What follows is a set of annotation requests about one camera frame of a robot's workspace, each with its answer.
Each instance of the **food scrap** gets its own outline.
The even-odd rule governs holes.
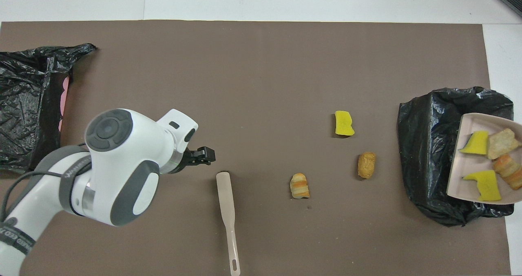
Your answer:
[[[475,131],[468,140],[468,143],[464,148],[461,148],[459,152],[467,154],[479,154],[485,155],[488,153],[488,131],[479,130]]]
[[[506,128],[498,133],[490,135],[488,138],[488,159],[497,159],[503,154],[522,146],[522,144],[515,139],[515,133]]]
[[[355,134],[352,128],[352,117],[347,111],[335,111],[335,133],[336,135],[351,136]]]
[[[509,154],[498,157],[493,162],[493,170],[500,174],[511,189],[517,190],[522,187],[522,165],[515,162]]]
[[[302,173],[296,173],[292,176],[290,181],[290,191],[295,199],[310,198],[308,191],[308,182],[306,176]]]
[[[499,201],[501,200],[498,185],[496,183],[496,176],[493,170],[486,170],[468,174],[464,176],[464,180],[477,181],[477,188],[479,189],[481,201]]]
[[[369,179],[375,170],[375,160],[377,156],[373,152],[364,152],[359,155],[357,163],[358,176]]]

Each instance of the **cardboard sheet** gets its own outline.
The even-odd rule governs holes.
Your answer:
[[[243,275],[509,274],[504,219],[447,228],[408,200],[399,103],[488,87],[480,25],[285,22],[2,23],[0,49],[91,42],[75,67],[62,144],[104,110],[199,123],[217,161],[161,177],[149,209],[111,227],[59,213],[22,275],[228,275],[215,176],[231,173]],[[356,134],[334,134],[346,110]],[[377,154],[369,180],[358,155]],[[302,172],[311,198],[292,199]],[[1,194],[11,181],[3,180]]]

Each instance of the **white plastic spatula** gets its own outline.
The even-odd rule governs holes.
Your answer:
[[[235,242],[235,209],[234,198],[232,197],[232,184],[230,183],[230,174],[228,172],[220,172],[216,175],[218,184],[219,206],[221,208],[221,217],[225,223],[227,230],[227,242],[229,248],[230,274],[238,276],[241,274],[239,269],[239,259],[237,258],[237,244]]]

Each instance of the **spatula handle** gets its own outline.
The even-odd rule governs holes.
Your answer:
[[[235,231],[227,230],[227,242],[229,248],[230,274],[231,276],[239,276],[241,269],[239,268],[239,258],[237,257],[237,244],[235,243]]]

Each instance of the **black cable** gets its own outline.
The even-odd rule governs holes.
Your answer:
[[[55,172],[48,172],[48,171],[31,171],[27,172],[25,174],[22,174],[16,181],[7,189],[7,192],[4,196],[4,201],[2,202],[2,208],[0,209],[0,222],[4,222],[7,218],[6,209],[7,209],[7,201],[9,200],[9,196],[11,195],[11,192],[15,187],[24,179],[34,176],[34,175],[51,175],[51,176],[57,176],[62,177],[62,174],[55,173]]]

